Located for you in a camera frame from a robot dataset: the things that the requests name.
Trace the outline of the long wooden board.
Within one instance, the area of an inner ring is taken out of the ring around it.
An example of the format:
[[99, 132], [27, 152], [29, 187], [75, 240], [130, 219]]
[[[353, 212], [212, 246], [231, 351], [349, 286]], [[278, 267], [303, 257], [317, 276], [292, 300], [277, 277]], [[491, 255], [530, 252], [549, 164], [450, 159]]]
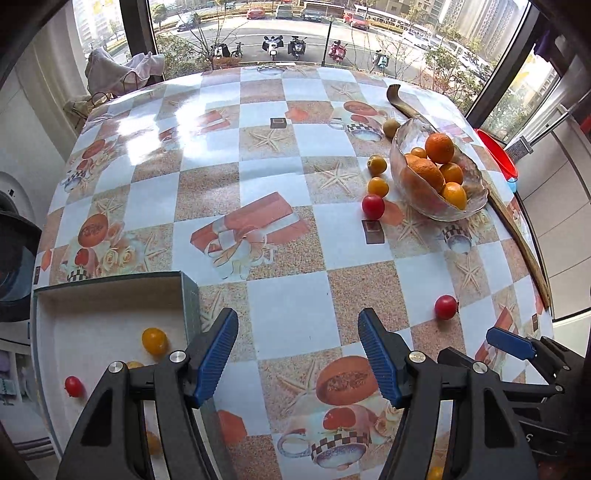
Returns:
[[[401, 113], [407, 116], [408, 119], [419, 119], [423, 123], [433, 128], [436, 132], [440, 132], [440, 130], [435, 125], [433, 125], [423, 114], [421, 114], [414, 107], [406, 103], [400, 97], [400, 88], [400, 84], [391, 84], [388, 87], [387, 98], [389, 102], [397, 110], [399, 110]], [[539, 262], [536, 260], [534, 254], [532, 253], [517, 223], [513, 220], [512, 214], [510, 213], [509, 209], [502, 201], [496, 187], [482, 176], [480, 170], [477, 170], [477, 173], [480, 175], [481, 183], [487, 190], [488, 203], [492, 206], [492, 208], [500, 218], [501, 222], [506, 227], [511, 237], [515, 241], [516, 245], [518, 246], [523, 256], [523, 259], [528, 267], [528, 270], [534, 280], [534, 283], [536, 284], [544, 309], [549, 310], [551, 307], [550, 289], [544, 277], [542, 269], [539, 265]]]

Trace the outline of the red cherry tomato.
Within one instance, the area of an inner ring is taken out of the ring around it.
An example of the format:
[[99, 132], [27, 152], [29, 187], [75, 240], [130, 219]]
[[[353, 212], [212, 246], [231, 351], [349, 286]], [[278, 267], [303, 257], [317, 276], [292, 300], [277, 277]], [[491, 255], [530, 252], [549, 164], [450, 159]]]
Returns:
[[459, 310], [458, 301], [452, 295], [442, 295], [435, 303], [434, 311], [438, 320], [447, 321], [452, 319]]
[[385, 213], [385, 209], [385, 201], [379, 195], [367, 194], [362, 200], [363, 214], [369, 220], [380, 220]]

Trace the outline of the back right orange in bowl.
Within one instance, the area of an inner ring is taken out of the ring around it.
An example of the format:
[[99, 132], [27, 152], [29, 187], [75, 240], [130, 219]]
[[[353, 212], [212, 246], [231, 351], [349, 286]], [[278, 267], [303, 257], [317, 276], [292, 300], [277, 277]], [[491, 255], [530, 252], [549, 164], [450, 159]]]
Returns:
[[463, 169], [454, 162], [442, 164], [439, 168], [445, 181], [447, 183], [454, 182], [462, 185], [464, 182], [464, 171]]

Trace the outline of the yellow-brown round fruit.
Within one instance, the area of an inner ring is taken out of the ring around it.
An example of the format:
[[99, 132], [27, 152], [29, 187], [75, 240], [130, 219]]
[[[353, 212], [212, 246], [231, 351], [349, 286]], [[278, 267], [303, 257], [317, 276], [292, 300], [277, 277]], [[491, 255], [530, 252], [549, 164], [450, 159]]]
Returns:
[[142, 363], [136, 361], [126, 362], [126, 365], [128, 369], [142, 368], [144, 366]]

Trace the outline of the green-rimmed white tray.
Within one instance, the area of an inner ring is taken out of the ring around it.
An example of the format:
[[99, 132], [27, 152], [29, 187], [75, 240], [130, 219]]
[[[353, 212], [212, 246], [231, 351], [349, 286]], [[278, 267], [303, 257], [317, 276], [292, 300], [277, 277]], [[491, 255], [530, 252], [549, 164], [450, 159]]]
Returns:
[[[150, 355], [159, 328], [168, 351]], [[61, 479], [235, 477], [212, 396], [238, 336], [224, 308], [200, 319], [197, 284], [180, 272], [112, 276], [43, 287], [32, 297], [33, 362]], [[128, 369], [126, 362], [142, 363]], [[82, 398], [64, 380], [76, 376]], [[148, 452], [146, 431], [160, 439]]]

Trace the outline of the red plastic basin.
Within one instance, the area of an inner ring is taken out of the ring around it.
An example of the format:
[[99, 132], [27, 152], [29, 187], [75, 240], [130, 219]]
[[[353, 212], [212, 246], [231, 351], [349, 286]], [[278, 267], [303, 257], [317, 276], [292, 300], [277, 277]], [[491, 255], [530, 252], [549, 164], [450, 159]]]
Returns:
[[476, 129], [475, 132], [495, 160], [505, 178], [507, 180], [517, 180], [519, 177], [517, 167], [502, 146], [485, 131]]

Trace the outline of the top orange in bowl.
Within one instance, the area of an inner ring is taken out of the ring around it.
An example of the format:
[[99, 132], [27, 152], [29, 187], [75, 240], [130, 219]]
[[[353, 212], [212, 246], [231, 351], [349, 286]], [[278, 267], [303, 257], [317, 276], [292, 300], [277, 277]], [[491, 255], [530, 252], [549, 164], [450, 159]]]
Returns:
[[447, 164], [454, 158], [455, 145], [448, 135], [436, 132], [427, 138], [425, 151], [433, 162]]

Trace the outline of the front right orange in bowl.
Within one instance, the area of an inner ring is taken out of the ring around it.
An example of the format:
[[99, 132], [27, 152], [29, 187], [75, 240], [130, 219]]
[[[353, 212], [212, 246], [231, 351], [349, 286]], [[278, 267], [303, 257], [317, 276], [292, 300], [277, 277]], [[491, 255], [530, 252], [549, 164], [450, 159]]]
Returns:
[[457, 182], [447, 182], [441, 192], [442, 197], [459, 210], [465, 210], [468, 203], [464, 187]]

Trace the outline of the yellow cherry tomato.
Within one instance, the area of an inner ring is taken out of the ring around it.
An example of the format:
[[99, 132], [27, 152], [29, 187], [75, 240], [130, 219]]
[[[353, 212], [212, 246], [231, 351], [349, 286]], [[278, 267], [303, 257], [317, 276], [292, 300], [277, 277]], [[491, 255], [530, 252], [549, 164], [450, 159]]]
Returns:
[[159, 437], [151, 431], [146, 431], [146, 439], [149, 454], [151, 456], [160, 455], [162, 448]]

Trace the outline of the washing machine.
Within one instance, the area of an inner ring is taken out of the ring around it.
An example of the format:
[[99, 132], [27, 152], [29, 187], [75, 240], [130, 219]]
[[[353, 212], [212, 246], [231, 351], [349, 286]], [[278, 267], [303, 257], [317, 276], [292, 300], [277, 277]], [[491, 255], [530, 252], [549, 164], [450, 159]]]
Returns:
[[1, 174], [1, 434], [25, 461], [54, 454], [32, 360], [30, 309], [40, 228], [22, 186]]

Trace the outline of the brown kiwi behind bowl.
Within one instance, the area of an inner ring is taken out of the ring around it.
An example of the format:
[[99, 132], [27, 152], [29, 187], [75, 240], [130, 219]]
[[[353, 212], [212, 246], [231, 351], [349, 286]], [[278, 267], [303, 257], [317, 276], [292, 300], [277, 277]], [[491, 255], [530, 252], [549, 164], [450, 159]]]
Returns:
[[400, 126], [401, 124], [396, 119], [387, 119], [382, 125], [384, 136], [389, 140], [393, 140]]

